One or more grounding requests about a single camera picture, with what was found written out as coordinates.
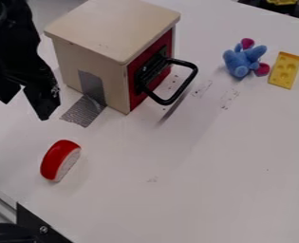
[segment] black handle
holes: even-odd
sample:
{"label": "black handle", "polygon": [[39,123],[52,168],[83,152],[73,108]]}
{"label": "black handle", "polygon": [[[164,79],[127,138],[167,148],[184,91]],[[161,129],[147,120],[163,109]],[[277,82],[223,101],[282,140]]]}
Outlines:
{"label": "black handle", "polygon": [[170,105],[174,103],[179,96],[184,92],[184,90],[187,88],[187,86],[191,83],[191,81],[196,77],[198,73],[198,68],[196,65],[185,62],[182,60],[174,59],[174,58],[167,58],[166,59],[166,67],[169,65],[182,65],[191,68],[193,71],[190,74],[190,76],[184,81],[184,83],[178,88],[178,90],[175,92],[175,94],[169,98],[168,100],[164,100],[161,97],[157,96],[153,91],[151,91],[147,86],[140,82],[140,90],[144,93],[146,93],[151,99],[153,99],[155,102],[161,104],[161,105]]}

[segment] red and white toy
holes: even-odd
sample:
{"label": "red and white toy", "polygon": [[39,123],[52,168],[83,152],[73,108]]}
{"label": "red and white toy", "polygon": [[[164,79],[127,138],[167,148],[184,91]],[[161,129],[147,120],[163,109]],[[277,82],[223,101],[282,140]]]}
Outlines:
{"label": "red and white toy", "polygon": [[59,182],[77,162],[81,147],[70,140],[59,140],[50,147],[41,164],[41,175]]}

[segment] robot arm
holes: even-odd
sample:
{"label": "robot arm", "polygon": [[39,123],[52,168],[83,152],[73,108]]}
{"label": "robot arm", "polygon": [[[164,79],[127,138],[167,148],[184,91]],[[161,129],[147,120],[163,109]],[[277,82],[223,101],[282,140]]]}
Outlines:
{"label": "robot arm", "polygon": [[9,103],[23,85],[29,103],[44,121],[60,105],[60,89],[37,54],[40,42],[25,0],[1,0],[0,101]]}

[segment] white table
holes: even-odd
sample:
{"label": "white table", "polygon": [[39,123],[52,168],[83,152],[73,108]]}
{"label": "white table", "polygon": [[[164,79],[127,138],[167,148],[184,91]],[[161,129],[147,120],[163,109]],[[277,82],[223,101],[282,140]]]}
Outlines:
{"label": "white table", "polygon": [[[81,97],[67,87],[50,121],[22,94],[0,103],[0,191],[73,242],[299,242],[299,77],[291,91],[266,77],[236,83],[221,59],[244,37],[269,47],[270,65],[279,51],[299,55],[299,19],[231,1],[148,1],[182,13],[177,57],[200,69],[187,97],[165,121],[168,108],[147,99],[126,117],[105,108],[86,129],[59,120]],[[48,40],[40,52],[56,69]],[[50,184],[39,165],[60,139],[84,153]]]}

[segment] blue plush toy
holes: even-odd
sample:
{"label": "blue plush toy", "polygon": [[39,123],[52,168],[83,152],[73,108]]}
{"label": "blue plush toy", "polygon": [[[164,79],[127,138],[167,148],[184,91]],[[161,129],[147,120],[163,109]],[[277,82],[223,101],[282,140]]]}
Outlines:
{"label": "blue plush toy", "polygon": [[252,44],[247,46],[244,40],[236,45],[234,51],[227,50],[223,54],[226,67],[230,73],[237,79],[242,80],[251,70],[254,70],[257,76],[264,76],[270,72],[270,67],[266,64],[259,63],[259,59],[266,53],[266,46],[253,47]]}

